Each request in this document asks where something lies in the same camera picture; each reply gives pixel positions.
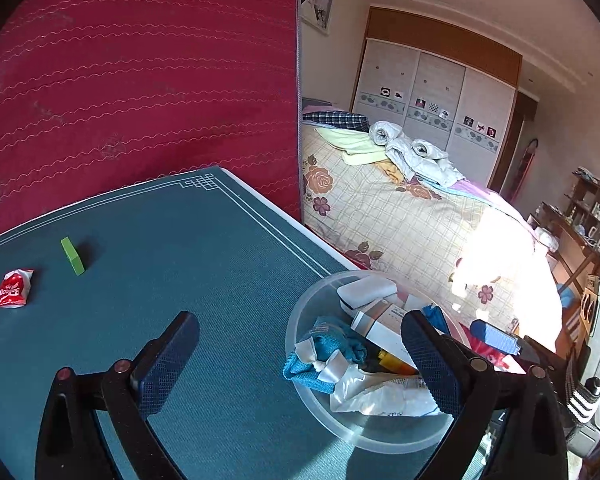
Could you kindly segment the red white snack packet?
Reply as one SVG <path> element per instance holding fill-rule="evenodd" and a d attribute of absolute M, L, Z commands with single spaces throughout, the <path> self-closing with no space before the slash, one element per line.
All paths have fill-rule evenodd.
<path fill-rule="evenodd" d="M 15 269 L 4 275 L 0 285 L 0 309 L 15 309 L 27 304 L 33 269 Z"/>

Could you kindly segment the green tile with blue dots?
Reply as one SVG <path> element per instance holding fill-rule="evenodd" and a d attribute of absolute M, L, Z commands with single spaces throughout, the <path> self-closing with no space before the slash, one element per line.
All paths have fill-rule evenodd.
<path fill-rule="evenodd" d="M 72 267 L 74 274 L 76 274 L 76 275 L 83 274 L 85 272 L 84 263 L 79 255 L 78 251 L 72 244 L 72 241 L 70 240 L 70 238 L 68 236 L 65 236 L 64 238 L 62 238 L 60 240 L 60 244 L 61 244 L 62 250 L 64 251 L 64 253 L 70 263 L 70 266 Z"/>

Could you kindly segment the wooden desk with shelves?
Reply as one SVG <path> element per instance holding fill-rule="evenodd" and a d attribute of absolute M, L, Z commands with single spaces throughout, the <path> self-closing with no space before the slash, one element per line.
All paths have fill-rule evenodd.
<path fill-rule="evenodd" d="M 600 178 L 584 167 L 572 173 L 574 182 L 559 208 L 545 200 L 528 217 L 540 230 L 547 249 L 550 270 L 570 337 L 578 333 L 576 303 L 581 299 L 589 275 L 600 276 Z"/>

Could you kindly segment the floral checked bed quilt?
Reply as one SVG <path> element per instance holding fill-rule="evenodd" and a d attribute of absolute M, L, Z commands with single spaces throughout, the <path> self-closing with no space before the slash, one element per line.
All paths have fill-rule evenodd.
<path fill-rule="evenodd" d="M 415 286 L 464 325 L 481 318 L 555 349 L 562 305 L 546 251 L 515 208 L 463 184 L 438 190 L 386 162 L 351 166 L 301 130 L 303 222 L 365 269 Z"/>

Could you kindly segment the clear plastic bowl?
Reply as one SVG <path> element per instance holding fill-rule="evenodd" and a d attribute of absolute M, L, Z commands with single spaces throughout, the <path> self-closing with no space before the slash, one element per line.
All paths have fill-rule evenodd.
<path fill-rule="evenodd" d="M 285 353 L 304 338 L 320 316 L 352 321 L 351 310 L 340 304 L 337 288 L 372 276 L 372 271 L 341 271 L 311 285 L 291 310 L 287 323 Z M 437 445 L 453 422 L 445 413 L 416 417 L 367 415 L 360 412 L 335 413 L 329 396 L 304 385 L 295 385 L 298 397 L 309 413 L 329 432 L 357 448 L 379 454 L 410 454 Z"/>

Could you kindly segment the teal table mat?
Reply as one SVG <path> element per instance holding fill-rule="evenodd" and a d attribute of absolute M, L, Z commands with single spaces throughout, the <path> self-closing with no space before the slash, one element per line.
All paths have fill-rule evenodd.
<path fill-rule="evenodd" d="M 68 236 L 85 272 L 74 274 Z M 55 373 L 132 358 L 182 311 L 199 344 L 151 426 L 191 479 L 411 479 L 425 450 L 375 454 L 334 437 L 283 378 L 291 310 L 346 259 L 222 169 L 124 188 L 0 236 L 0 478 L 30 479 Z"/>

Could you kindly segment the white blue snack bag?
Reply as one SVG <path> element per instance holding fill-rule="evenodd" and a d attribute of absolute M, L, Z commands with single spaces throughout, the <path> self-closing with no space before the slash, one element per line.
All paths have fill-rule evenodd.
<path fill-rule="evenodd" d="M 425 417 L 441 413 L 419 375 L 367 373 L 350 365 L 329 395 L 333 413 L 365 416 Z"/>

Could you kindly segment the white medicine box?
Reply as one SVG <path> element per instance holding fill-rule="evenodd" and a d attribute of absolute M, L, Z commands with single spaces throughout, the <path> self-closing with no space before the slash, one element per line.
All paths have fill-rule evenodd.
<path fill-rule="evenodd" d="M 396 304 L 377 299 L 355 313 L 352 330 L 379 349 L 390 353 L 403 363 L 416 367 L 401 337 L 401 325 L 406 311 Z"/>

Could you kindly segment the teal blue cloth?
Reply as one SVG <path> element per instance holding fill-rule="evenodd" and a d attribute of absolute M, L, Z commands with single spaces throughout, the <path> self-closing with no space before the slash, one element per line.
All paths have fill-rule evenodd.
<path fill-rule="evenodd" d="M 283 378 L 311 390 L 331 394 L 351 365 L 367 359 L 365 339 L 333 316 L 317 318 L 294 344 L 283 367 Z"/>

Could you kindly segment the pile of white clothes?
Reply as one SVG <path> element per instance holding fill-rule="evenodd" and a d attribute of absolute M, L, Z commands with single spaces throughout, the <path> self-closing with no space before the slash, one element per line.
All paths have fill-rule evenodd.
<path fill-rule="evenodd" d="M 374 122 L 368 134 L 375 144 L 385 149 L 390 162 L 407 180 L 419 176 L 442 188 L 450 188 L 464 179 L 447 152 L 428 141 L 412 140 L 393 122 Z"/>

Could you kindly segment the white sliding door wardrobe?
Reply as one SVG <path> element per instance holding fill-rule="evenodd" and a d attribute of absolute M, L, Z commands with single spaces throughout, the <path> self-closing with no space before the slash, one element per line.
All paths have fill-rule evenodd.
<path fill-rule="evenodd" d="M 373 6 L 351 106 L 449 153 L 468 179 L 503 185 L 521 122 L 521 55 L 444 21 Z"/>

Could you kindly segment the folded light green blanket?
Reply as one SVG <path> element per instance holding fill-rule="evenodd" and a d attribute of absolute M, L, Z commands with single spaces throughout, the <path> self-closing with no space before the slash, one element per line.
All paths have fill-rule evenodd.
<path fill-rule="evenodd" d="M 367 132 L 339 128 L 315 127 L 323 140 L 340 151 L 349 166 L 362 166 L 387 160 L 385 148 L 376 144 Z"/>

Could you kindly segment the dark plaid pillow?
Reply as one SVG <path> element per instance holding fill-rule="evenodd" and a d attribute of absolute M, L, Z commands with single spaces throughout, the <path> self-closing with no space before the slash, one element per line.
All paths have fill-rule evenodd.
<path fill-rule="evenodd" d="M 305 122 L 315 122 L 339 129 L 362 132 L 370 130 L 370 122 L 365 115 L 344 110 L 320 110 L 319 112 L 304 113 L 302 118 Z"/>

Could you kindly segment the red quilted mattress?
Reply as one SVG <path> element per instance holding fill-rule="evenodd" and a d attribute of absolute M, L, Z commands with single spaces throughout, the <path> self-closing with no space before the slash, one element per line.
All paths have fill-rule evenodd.
<path fill-rule="evenodd" d="M 0 31 L 0 234 L 208 166 L 300 212 L 298 0 L 24 0 Z"/>

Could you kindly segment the framed wedding photo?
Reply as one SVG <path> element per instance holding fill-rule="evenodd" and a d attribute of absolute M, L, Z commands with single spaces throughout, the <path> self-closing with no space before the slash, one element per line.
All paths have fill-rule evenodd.
<path fill-rule="evenodd" d="M 328 35 L 333 2 L 334 0 L 300 0 L 302 22 L 323 35 Z"/>

